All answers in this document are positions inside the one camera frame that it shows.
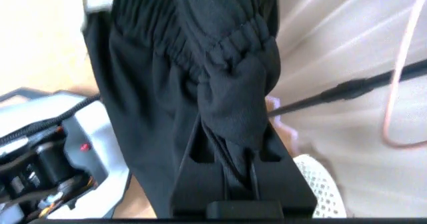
black fabric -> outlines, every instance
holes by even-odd
[[[85,30],[93,72],[130,171],[158,217],[197,114],[230,186],[250,191],[248,151],[268,128],[276,0],[114,0]]]

white backdrop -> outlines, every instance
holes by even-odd
[[[282,105],[357,77],[389,71],[415,0],[280,0],[282,75],[270,93]],[[427,59],[427,7],[407,64]],[[296,128],[303,153],[334,176],[356,217],[427,216],[427,148],[396,151],[380,133],[389,87],[282,115]],[[393,138],[427,139],[427,77],[400,85]]]

black pole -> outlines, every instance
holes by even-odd
[[[370,78],[354,79],[338,84],[336,87],[323,91],[320,94],[308,97],[301,101],[279,107],[270,111],[268,117],[283,115],[292,111],[297,111],[322,103],[329,103],[339,100],[351,100],[368,92],[390,84],[393,71],[388,71]],[[407,65],[402,70],[400,81],[407,81],[413,78],[427,75],[427,59],[414,64]]]

tan floor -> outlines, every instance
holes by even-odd
[[[64,0],[0,0],[0,6],[0,95],[19,87],[97,91],[84,42],[67,28]],[[288,143],[287,133],[281,138]],[[115,217],[155,217],[134,178]]]

red dot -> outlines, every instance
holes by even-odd
[[[81,144],[80,151],[88,151],[91,149],[91,146],[87,143]]]

